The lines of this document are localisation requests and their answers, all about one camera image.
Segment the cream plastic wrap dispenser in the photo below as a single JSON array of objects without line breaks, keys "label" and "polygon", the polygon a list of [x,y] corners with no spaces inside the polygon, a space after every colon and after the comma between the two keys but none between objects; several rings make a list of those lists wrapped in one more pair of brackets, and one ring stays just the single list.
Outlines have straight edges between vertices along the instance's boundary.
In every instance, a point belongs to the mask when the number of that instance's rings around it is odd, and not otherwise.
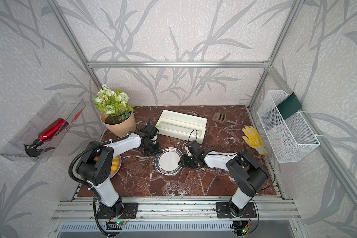
[{"label": "cream plastic wrap dispenser", "polygon": [[204,141],[207,119],[164,110],[156,124],[161,135],[192,141]]}]

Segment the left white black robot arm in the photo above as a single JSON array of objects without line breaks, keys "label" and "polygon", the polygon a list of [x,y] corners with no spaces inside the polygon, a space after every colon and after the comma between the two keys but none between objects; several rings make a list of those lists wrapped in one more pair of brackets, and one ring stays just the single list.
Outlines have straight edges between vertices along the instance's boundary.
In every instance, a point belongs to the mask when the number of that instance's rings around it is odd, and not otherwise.
[{"label": "left white black robot arm", "polygon": [[144,156],[156,155],[161,151],[157,139],[158,129],[146,124],[114,141],[92,141],[73,159],[68,174],[74,181],[88,186],[100,204],[112,208],[122,203],[110,181],[113,158],[133,149],[140,149]]}]

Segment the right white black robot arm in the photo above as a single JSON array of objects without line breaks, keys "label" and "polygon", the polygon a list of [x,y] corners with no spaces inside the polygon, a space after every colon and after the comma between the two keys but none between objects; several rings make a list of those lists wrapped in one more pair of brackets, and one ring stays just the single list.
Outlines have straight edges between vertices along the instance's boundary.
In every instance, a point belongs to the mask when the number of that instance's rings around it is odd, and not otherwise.
[{"label": "right white black robot arm", "polygon": [[241,216],[246,205],[269,179],[268,171],[246,150],[237,153],[209,151],[195,140],[185,148],[187,153],[181,156],[178,165],[191,169],[222,169],[233,177],[238,189],[229,200],[229,207],[236,217]]}]

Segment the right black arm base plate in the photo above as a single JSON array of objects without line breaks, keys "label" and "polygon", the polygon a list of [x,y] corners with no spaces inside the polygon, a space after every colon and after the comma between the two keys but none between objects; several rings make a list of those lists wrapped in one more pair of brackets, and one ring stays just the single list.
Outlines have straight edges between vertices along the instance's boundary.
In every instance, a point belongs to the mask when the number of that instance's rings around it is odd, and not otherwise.
[{"label": "right black arm base plate", "polygon": [[238,208],[231,202],[217,202],[213,209],[217,213],[219,219],[234,219],[234,218],[257,218],[257,209],[253,202],[248,202],[243,209]]}]

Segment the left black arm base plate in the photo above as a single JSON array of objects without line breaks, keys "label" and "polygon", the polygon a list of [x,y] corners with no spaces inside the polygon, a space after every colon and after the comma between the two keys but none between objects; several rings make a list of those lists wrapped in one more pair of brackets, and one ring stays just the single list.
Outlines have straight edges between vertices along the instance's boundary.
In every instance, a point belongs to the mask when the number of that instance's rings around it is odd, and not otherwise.
[{"label": "left black arm base plate", "polygon": [[138,206],[138,203],[122,203],[115,204],[113,207],[106,207],[100,203],[96,216],[98,219],[135,219]]}]

